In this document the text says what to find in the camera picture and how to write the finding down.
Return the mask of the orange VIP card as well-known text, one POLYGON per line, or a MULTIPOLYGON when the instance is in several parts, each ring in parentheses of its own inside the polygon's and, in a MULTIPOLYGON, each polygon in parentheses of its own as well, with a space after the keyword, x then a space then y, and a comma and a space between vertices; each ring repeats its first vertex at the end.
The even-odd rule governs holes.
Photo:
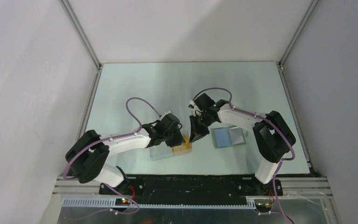
POLYGON ((174 156, 189 154, 192 152, 192 145, 189 140, 188 135, 183 136, 185 142, 179 146, 172 147, 172 152, 174 156))

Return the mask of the clear plastic tray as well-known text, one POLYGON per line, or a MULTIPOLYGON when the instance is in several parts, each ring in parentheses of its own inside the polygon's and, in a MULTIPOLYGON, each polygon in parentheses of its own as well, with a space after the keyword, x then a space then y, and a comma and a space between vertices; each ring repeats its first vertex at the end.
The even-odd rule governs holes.
MULTIPOLYGON (((188 131, 182 131, 182 135, 189 135, 188 131)), ((150 158, 152 161, 158 161, 162 159, 167 159, 174 157, 172 152, 172 147, 168 147, 167 145, 159 145, 155 147, 149 148, 150 150, 150 158)))

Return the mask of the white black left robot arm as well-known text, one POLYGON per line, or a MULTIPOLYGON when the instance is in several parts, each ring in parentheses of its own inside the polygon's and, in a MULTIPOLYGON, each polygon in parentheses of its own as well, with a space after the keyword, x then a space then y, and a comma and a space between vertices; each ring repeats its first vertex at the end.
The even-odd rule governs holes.
POLYGON ((67 166, 63 177, 68 180, 68 172, 81 184, 97 181, 107 184, 117 194, 124 194, 129 188, 125 172, 119 166, 112 166, 107 160, 123 152, 143 149, 165 143, 176 147, 185 143, 181 134, 182 124, 171 112, 166 112, 154 122, 141 124, 133 132, 101 138, 95 130, 86 131, 65 154, 67 166))

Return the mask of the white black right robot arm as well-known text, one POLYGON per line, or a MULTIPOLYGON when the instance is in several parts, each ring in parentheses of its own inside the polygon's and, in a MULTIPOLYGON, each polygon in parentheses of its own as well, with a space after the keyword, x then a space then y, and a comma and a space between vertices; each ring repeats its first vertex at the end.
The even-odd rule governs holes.
POLYGON ((230 100, 212 100, 206 93, 196 95, 189 104, 191 143, 209 135, 209 127, 218 122, 234 125, 253 134, 261 162, 252 183, 253 191, 264 195, 271 189, 270 181, 275 176, 284 156, 293 152, 296 138, 282 115, 277 111, 269 113, 249 112, 234 106, 230 100))

